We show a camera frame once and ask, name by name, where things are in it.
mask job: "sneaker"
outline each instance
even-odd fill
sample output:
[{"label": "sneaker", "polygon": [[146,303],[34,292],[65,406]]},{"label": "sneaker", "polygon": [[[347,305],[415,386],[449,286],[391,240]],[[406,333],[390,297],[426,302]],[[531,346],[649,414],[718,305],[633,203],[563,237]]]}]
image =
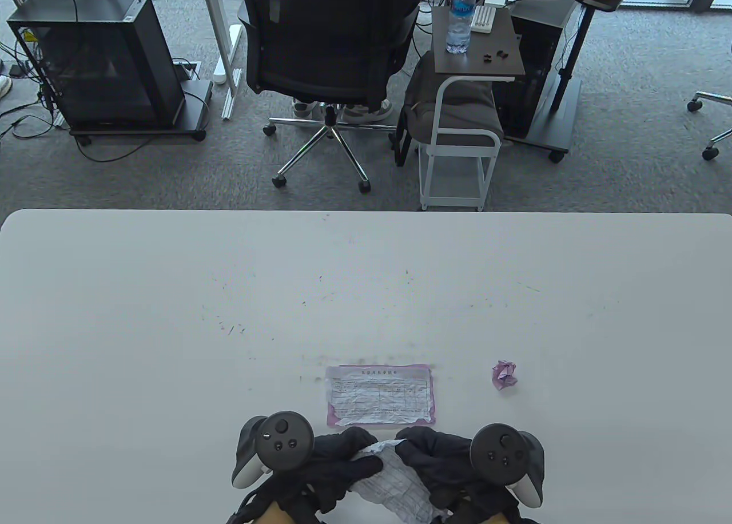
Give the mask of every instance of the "sneaker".
[{"label": "sneaker", "polygon": [[368,106],[346,106],[343,110],[343,121],[348,124],[374,124],[387,118],[392,109],[392,103],[387,98],[381,101],[381,108],[373,113],[368,111]]},{"label": "sneaker", "polygon": [[0,98],[5,97],[11,87],[13,87],[13,79],[8,76],[0,76]]},{"label": "sneaker", "polygon": [[317,104],[314,102],[298,101],[296,98],[293,98],[292,110],[296,118],[309,118]]}]

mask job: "white table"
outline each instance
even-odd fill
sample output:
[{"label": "white table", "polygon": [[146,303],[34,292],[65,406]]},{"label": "white table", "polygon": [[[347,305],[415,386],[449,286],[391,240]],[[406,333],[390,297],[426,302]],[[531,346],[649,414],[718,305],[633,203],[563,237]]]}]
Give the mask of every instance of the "white table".
[{"label": "white table", "polygon": [[[327,365],[424,362],[440,430],[544,443],[526,516],[727,524],[730,254],[712,215],[14,213],[0,521],[223,524],[244,421],[327,432]],[[326,520],[379,511],[353,494]]]}]

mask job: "computer case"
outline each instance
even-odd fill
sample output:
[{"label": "computer case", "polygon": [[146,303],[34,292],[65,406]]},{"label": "computer case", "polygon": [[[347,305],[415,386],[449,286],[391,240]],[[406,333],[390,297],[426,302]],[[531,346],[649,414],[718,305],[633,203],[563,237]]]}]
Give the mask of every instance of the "computer case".
[{"label": "computer case", "polygon": [[176,123],[185,95],[152,0],[26,0],[8,25],[72,132]]},{"label": "computer case", "polygon": [[494,84],[496,110],[507,137],[523,139],[528,135],[534,114],[549,93],[547,77],[575,7],[573,0],[518,0],[514,4],[511,18],[521,38],[519,50],[526,76]]}]

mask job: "water bottle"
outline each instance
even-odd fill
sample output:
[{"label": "water bottle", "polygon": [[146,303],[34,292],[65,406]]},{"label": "water bottle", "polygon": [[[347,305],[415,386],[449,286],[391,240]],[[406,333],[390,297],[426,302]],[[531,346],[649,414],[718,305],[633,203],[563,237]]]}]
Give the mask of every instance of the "water bottle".
[{"label": "water bottle", "polygon": [[450,23],[447,27],[447,51],[465,53],[470,45],[470,24],[473,22],[476,0],[452,0]]}]

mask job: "black glove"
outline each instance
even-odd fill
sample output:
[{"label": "black glove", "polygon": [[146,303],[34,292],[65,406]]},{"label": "black glove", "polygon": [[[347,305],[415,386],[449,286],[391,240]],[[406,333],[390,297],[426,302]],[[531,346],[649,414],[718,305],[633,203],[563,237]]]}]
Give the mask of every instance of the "black glove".
[{"label": "black glove", "polygon": [[520,522],[516,498],[505,487],[481,479],[471,466],[468,438],[408,427],[397,440],[404,440],[395,448],[397,455],[429,490],[429,502],[452,512],[447,522],[479,524],[499,513],[511,524]]},{"label": "black glove", "polygon": [[375,455],[351,461],[359,450],[376,442],[375,436],[359,427],[340,434],[316,436],[313,454],[303,467],[273,473],[246,496],[227,524],[254,521],[275,501],[296,524],[316,524],[316,511],[332,511],[355,482],[373,476],[384,467]]}]

